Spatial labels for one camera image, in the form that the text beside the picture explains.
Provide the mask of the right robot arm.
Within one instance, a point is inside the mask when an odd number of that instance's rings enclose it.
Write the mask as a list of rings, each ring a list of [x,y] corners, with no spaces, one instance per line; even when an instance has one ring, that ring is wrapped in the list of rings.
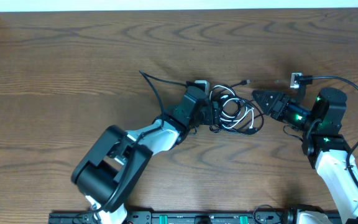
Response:
[[[342,222],[358,223],[358,168],[339,132],[346,94],[323,88],[311,110],[280,91],[254,90],[252,97],[267,116],[302,131],[303,153],[329,189]]]

